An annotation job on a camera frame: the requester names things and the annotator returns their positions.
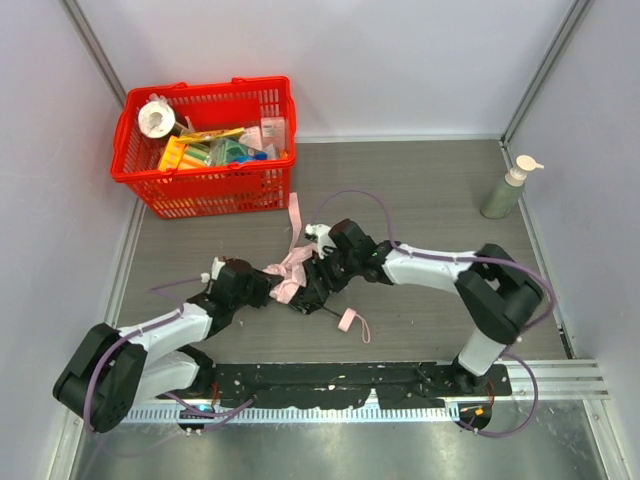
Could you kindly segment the pink folding umbrella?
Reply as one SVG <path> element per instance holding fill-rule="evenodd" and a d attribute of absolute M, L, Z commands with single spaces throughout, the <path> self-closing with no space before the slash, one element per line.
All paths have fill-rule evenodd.
<path fill-rule="evenodd" d="M 303 232 L 302 216 L 300 213 L 299 200 L 296 192 L 289 195 L 288 215 L 291 223 L 292 239 L 288 254 L 277 264 L 271 264 L 264 269 L 265 273 L 279 275 L 282 282 L 273 287 L 270 296 L 278 303 L 292 306 L 293 298 L 302 287 L 307 286 L 307 275 L 304 273 L 303 262 L 309 260 L 312 254 L 317 251 L 317 246 L 298 247 L 297 242 Z M 367 321 L 352 308 L 347 308 L 342 314 L 337 328 L 342 332 L 348 332 L 355 321 L 361 324 L 361 339 L 364 344 L 371 342 L 371 330 Z"/>

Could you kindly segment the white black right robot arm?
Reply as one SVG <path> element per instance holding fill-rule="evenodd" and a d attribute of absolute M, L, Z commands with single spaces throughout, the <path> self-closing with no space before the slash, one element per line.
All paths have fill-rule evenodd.
<path fill-rule="evenodd" d="M 355 277 L 457 295 L 474 323 L 472 335 L 452 364 L 453 381 L 464 393 L 486 384 L 489 369 L 517 340 L 543 300 L 532 274 L 517 268 L 495 244 L 455 254 L 390 240 L 377 243 L 350 219 L 332 227 L 309 225 L 305 236 L 316 249 L 302 263 L 305 283 L 290 302 L 303 314 L 322 309 Z"/>

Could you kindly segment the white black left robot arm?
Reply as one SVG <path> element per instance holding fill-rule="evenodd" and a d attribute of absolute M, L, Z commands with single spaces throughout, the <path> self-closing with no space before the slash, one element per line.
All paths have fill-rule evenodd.
<path fill-rule="evenodd" d="M 194 348 L 230 325 L 245 306 L 260 308 L 283 278 L 240 259 L 214 260 L 197 277 L 203 290 L 167 314 L 131 327 L 93 326 L 56 380 L 52 395 L 91 433 L 107 433 L 131 408 L 165 393 L 211 382 L 212 360 Z"/>

